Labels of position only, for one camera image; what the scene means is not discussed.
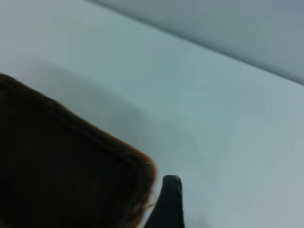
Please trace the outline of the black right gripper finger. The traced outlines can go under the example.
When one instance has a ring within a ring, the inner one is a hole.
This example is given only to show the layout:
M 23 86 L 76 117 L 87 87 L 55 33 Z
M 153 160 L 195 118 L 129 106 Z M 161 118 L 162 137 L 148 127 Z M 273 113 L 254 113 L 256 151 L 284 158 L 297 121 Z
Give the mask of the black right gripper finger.
M 160 195 L 146 228 L 184 228 L 182 182 L 178 176 L 165 175 Z

